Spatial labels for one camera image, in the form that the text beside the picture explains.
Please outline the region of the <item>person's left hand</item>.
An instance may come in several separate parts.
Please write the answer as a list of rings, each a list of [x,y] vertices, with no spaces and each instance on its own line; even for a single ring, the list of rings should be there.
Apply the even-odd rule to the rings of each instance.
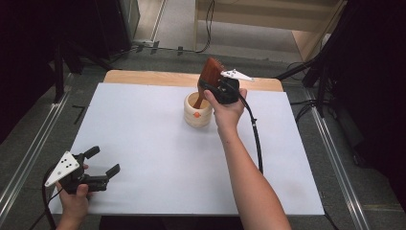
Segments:
[[[62,204],[62,218],[70,222],[82,222],[88,213],[88,189],[86,184],[79,184],[74,195],[69,195],[59,183],[59,199]]]

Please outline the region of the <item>black tripod stand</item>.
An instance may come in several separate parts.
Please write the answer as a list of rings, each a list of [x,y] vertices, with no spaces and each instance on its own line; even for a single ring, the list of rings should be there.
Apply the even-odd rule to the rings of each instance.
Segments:
[[[66,63],[72,73],[81,74],[83,65],[80,61],[80,56],[90,59],[95,64],[99,65],[106,71],[110,71],[113,67],[107,64],[100,58],[96,57],[91,52],[87,51],[77,43],[71,40],[57,41],[55,44],[54,54],[54,67],[55,67],[55,87],[56,95],[54,99],[55,104],[59,104],[62,101],[62,96],[65,93],[64,90],[64,75],[63,75],[63,63]]]
[[[296,67],[288,69],[286,72],[276,76],[277,80],[282,81],[307,69],[307,72],[302,79],[302,84],[305,88],[309,88],[312,87],[316,82],[318,82],[318,94],[313,104],[315,105],[319,115],[322,118],[325,117],[323,111],[324,96],[326,93],[327,79],[329,74],[329,64],[326,61],[326,56],[327,52],[322,49],[314,58],[305,61]]]

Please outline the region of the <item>dark cabinet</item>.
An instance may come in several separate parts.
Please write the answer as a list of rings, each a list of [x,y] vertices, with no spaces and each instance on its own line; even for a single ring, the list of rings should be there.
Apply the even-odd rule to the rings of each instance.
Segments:
[[[97,0],[97,4],[108,55],[129,51],[141,18],[138,0]]]

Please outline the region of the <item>white table board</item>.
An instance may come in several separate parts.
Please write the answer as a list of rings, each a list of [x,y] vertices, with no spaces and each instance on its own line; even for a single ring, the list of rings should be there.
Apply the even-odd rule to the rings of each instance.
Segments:
[[[234,216],[234,202],[216,125],[184,120],[189,87],[101,83],[71,147],[94,146],[89,174],[119,164],[104,192],[94,194],[95,215]],[[305,149],[283,92],[251,91],[250,111],[238,133],[252,159],[291,216],[320,215],[319,197]]]

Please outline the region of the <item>beige wooden shelf unit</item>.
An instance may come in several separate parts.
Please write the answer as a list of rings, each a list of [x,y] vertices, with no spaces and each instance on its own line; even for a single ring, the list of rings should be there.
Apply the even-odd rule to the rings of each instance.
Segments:
[[[348,0],[214,0],[214,22],[290,30],[302,60],[314,58],[320,42],[340,19]]]

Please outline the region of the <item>person's right hand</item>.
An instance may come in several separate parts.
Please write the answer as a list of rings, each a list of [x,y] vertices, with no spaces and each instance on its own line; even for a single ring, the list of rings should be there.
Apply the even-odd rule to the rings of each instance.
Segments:
[[[237,124],[244,111],[242,101],[238,100],[236,103],[221,104],[210,90],[205,90],[204,96],[214,109],[218,133],[237,133]]]

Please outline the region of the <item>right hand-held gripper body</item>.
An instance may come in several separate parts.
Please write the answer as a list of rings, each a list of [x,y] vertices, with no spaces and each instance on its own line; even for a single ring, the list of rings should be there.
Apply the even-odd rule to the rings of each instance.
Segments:
[[[236,69],[222,71],[219,79],[214,81],[215,86],[212,86],[210,90],[220,104],[233,104],[239,98],[239,82],[253,80]]]

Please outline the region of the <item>metal floor rail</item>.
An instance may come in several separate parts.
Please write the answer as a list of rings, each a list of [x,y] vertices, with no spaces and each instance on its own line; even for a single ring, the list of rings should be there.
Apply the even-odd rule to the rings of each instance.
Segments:
[[[331,166],[334,170],[335,177],[340,186],[341,193],[345,200],[347,209],[350,212],[352,222],[356,230],[371,230],[367,217],[363,211],[358,196],[350,182],[350,178],[341,160],[339,151],[330,135],[326,119],[323,118],[316,108],[312,109],[312,116],[322,137],[323,143],[327,150]]]
[[[16,201],[59,120],[79,78],[64,78],[64,93],[54,103],[54,88],[47,91],[0,145],[0,227],[17,214]]]

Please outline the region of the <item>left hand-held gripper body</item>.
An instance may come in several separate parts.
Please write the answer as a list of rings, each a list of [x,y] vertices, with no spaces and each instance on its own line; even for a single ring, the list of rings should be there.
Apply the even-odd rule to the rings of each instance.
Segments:
[[[86,174],[83,167],[86,158],[83,154],[84,152],[72,154],[70,151],[65,151],[44,182],[44,186],[50,187],[58,182],[69,195],[76,193],[79,184],[86,184],[89,192],[105,191],[109,178],[106,175]]]

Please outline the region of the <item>cream ribbed cup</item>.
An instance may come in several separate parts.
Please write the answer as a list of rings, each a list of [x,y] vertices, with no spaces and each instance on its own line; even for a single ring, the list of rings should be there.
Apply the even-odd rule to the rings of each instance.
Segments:
[[[184,119],[191,127],[205,127],[212,119],[213,108],[203,100],[199,108],[194,108],[199,93],[192,92],[184,100]]]

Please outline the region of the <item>brown wooden hairbrush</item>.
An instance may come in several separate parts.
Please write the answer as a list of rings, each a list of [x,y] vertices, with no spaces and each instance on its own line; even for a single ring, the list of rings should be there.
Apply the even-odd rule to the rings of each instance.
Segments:
[[[212,85],[214,87],[218,87],[219,80],[222,78],[221,72],[223,70],[224,70],[224,66],[217,59],[215,59],[213,57],[209,57],[206,60],[206,63],[203,67],[203,70],[202,70],[198,80],[204,80],[207,83],[209,83],[210,85]],[[192,107],[199,109],[204,99],[205,99],[204,93],[201,94],[198,91],[198,98]]]

